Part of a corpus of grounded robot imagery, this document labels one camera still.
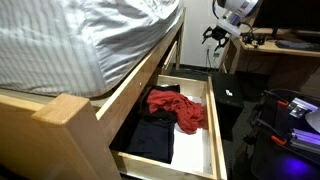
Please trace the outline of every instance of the black device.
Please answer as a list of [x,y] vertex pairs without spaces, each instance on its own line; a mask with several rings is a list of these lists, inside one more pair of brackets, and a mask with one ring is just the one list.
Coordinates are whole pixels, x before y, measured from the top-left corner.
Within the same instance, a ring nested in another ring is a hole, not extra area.
[[222,139],[232,140],[232,128],[243,110],[237,77],[215,72],[212,78]]
[[297,50],[305,50],[305,51],[320,51],[320,44],[316,44],[316,43],[278,40],[276,41],[275,44],[279,48],[297,49]]
[[264,0],[253,27],[320,31],[318,0]]
[[242,36],[242,42],[244,42],[245,44],[251,44],[253,46],[264,45],[266,41],[265,34],[255,34],[251,31],[249,31],[248,33],[242,33],[241,36]]

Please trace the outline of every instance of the open drawer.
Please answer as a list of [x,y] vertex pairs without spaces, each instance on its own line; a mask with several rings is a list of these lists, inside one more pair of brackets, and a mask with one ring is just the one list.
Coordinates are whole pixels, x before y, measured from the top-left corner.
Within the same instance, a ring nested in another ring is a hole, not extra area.
[[171,164],[112,151],[119,172],[141,179],[227,179],[211,78],[205,82],[159,75],[149,83],[179,84],[181,94],[199,99],[207,128],[183,137],[177,137],[175,132],[174,143],[180,147],[174,148]]

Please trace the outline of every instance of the striped bedsheet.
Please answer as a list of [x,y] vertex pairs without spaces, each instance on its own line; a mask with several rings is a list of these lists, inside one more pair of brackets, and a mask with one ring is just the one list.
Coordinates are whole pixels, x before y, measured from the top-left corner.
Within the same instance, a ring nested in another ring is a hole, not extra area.
[[170,30],[179,0],[0,0],[0,88],[100,96]]

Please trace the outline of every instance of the white wall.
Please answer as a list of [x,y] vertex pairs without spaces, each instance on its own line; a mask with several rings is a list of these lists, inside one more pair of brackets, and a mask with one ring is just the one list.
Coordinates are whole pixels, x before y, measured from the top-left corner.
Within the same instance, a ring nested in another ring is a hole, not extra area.
[[[210,38],[204,44],[203,32],[211,26],[215,27],[216,17],[212,13],[212,0],[184,0],[186,7],[186,18],[184,24],[184,35],[182,44],[181,64],[206,67],[207,45],[211,45],[210,59],[213,61],[213,50],[217,41]],[[224,9],[218,8],[217,15],[222,16]],[[216,60],[220,64],[223,49],[220,50],[220,57]]]

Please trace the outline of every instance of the drawer edge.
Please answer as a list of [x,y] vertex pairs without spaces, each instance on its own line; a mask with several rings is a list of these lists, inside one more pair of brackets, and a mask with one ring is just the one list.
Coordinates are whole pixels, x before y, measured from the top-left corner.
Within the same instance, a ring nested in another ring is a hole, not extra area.
[[211,141],[211,157],[212,162],[215,162],[216,166],[213,172],[216,172],[218,179],[228,179],[226,164],[224,159],[224,152],[222,147],[222,140],[219,128],[218,114],[214,97],[214,90],[212,85],[212,79],[208,76],[208,94],[210,103],[208,104],[208,116],[209,131],[213,134],[210,135]]
[[212,175],[177,169],[170,164],[111,151],[119,172],[141,179],[214,179]]

